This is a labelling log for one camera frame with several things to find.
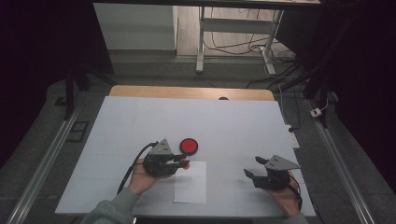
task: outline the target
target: gray floor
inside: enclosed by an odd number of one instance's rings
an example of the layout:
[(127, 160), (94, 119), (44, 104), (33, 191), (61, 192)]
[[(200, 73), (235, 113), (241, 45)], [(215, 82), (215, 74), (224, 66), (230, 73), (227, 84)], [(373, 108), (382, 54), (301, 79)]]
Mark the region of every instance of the gray floor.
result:
[[(251, 79), (264, 78), (263, 62), (256, 59), (206, 59), (204, 73), (195, 74), (193, 58), (178, 58), (167, 53), (123, 53), (115, 51), (111, 55), (120, 84), (152, 86), (186, 86), (245, 88)], [(287, 67), (278, 64), (277, 71)], [(88, 122), (86, 134), (70, 133), (68, 141), (58, 155), (40, 190), (25, 223), (71, 223), (73, 217), (54, 215), (62, 197), (68, 178), (73, 173), (79, 154), (92, 128), (101, 103), (110, 86), (97, 77), (90, 76), (91, 90), (87, 92), (78, 122)], [(252, 84), (252, 89), (266, 89), (273, 80)], [(344, 186), (336, 173), (328, 151), (324, 146), (301, 91), (304, 83), (283, 92), (284, 114), (289, 123), (296, 125), (297, 116), (301, 127), (295, 131), (301, 148), (296, 156), (302, 165), (302, 172), (312, 203), (318, 208), (326, 224), (361, 223)], [(51, 140), (54, 138), (64, 117), (64, 106), (54, 105), (59, 97), (64, 97), (64, 82), (52, 85), (48, 90), (48, 100), (28, 134), (25, 135), (14, 155), (0, 170), (0, 223), (5, 223), (24, 188), (39, 164)], [(349, 171), (360, 189), (364, 200), (373, 213), (376, 223), (396, 223), (396, 197), (370, 159), (354, 140), (333, 112), (335, 101), (330, 98), (327, 121), (329, 131), (342, 152)], [(310, 217), (310, 223), (322, 223), (318, 217)], [(279, 220), (254, 220), (254, 223), (279, 223)]]

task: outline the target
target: person's hand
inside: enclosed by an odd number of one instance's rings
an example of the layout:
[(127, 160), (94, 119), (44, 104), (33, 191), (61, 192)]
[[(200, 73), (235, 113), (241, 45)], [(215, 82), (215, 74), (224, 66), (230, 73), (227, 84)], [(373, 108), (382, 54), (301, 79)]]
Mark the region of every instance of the person's hand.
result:
[(134, 166), (134, 171), (131, 175), (131, 182), (128, 186), (128, 189), (138, 196), (150, 189), (157, 180), (169, 177), (153, 177), (146, 173), (145, 168), (141, 163), (143, 163), (143, 159), (139, 159), (136, 163), (137, 165)]
[[(290, 179), (290, 185), (297, 190), (298, 184), (293, 178)], [(300, 214), (300, 210), (298, 208), (298, 198), (293, 192), (291, 192), (290, 189), (266, 189), (265, 191), (267, 191), (274, 198), (276, 204), (286, 213), (288, 217), (294, 217)]]

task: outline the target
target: white wall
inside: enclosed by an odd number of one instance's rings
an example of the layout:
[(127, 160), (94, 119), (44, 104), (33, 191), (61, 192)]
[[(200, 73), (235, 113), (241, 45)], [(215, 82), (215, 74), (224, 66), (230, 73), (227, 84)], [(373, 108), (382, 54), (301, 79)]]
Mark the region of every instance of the white wall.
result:
[(93, 5), (108, 49), (176, 49), (177, 7)]

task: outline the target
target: metal rail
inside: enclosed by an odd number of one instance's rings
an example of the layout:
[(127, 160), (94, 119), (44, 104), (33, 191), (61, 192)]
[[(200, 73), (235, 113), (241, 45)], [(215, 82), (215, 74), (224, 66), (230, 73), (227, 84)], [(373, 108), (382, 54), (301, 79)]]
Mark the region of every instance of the metal rail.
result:
[(59, 151), (61, 150), (64, 141), (68, 133), (70, 132), (74, 121), (76, 120), (76, 117), (81, 109), (81, 105), (84, 102), (85, 97), (85, 92), (81, 92), (78, 95), (77, 105), (74, 112), (71, 114), (69, 120), (65, 120), (62, 123), (55, 138), (52, 140), (49, 149), (47, 150), (46, 154), (44, 155), (37, 169), (35, 170), (35, 173), (33, 174), (28, 185), (26, 186), (22, 196), (18, 200), (17, 205), (14, 207), (14, 210), (9, 216), (7, 224), (23, 223), (23, 221), (26, 219), (33, 203), (35, 202), (35, 198), (38, 192), (41, 190), (41, 187), (43, 186), (44, 181), (46, 180), (47, 175), (50, 172), (52, 164), (55, 162)]
[[(315, 109), (308, 100), (305, 100), (305, 103), (309, 110)], [(349, 173), (347, 166), (337, 148), (334, 141), (332, 140), (332, 136), (329, 133), (329, 130), (323, 128), (320, 121), (315, 119), (315, 125), (317, 126), (320, 137), (323, 140), (325, 147), (327, 148), (330, 158), (332, 159), (332, 163), (335, 166), (335, 170), (341, 178), (341, 182), (344, 184), (344, 188), (346, 193), (350, 196), (351, 202), (355, 207), (356, 213), (361, 220), (361, 223), (364, 224), (375, 224), (375, 220), (371, 215), (371, 212), (367, 206), (366, 201), (361, 195), (360, 190), (356, 186), (355, 182), (352, 179), (351, 174)]]

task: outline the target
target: red button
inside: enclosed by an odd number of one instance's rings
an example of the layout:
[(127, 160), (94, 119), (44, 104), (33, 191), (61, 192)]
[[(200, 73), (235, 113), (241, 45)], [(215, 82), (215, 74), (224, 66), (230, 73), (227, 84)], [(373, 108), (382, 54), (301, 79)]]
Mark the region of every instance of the red button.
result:
[(198, 150), (198, 143), (192, 138), (186, 138), (180, 143), (180, 150), (188, 156), (192, 156)]

